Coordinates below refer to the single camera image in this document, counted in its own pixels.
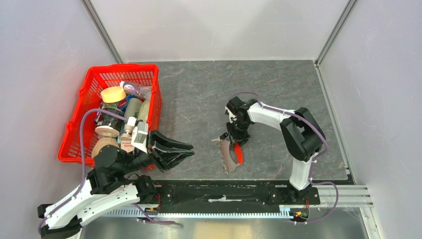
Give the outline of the grey red key holder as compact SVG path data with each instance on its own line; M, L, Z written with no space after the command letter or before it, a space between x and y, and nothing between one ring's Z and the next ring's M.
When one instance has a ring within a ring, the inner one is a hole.
M237 167L243 164L243 152L238 143L219 138L212 139L212 141L219 144L221 162L226 174L232 174Z

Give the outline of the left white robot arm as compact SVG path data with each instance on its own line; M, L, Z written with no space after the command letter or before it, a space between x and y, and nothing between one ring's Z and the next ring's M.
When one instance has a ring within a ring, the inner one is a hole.
M128 204L148 204L157 190L151 177L127 179L151 164L167 171L195 154L191 144L173 140L158 130L133 130L131 143L136 151L128 153L114 145L102 147L94 157L95 168L70 195L55 204L42 204L38 216L44 220L39 229L43 239L67 239L99 216Z

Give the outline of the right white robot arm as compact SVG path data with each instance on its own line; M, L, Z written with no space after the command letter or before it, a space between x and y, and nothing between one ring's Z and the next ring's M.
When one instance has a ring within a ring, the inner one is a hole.
M261 123L279 130L288 152L294 158L289 178L288 199L299 204L307 198L307 189L312 184L311 170L321 148L327 146L325 135L306 108L285 110L269 106L257 99L247 102L235 96L225 106L227 132L219 138L223 165L226 172L232 172L243 163L241 147L248 142L248 129Z

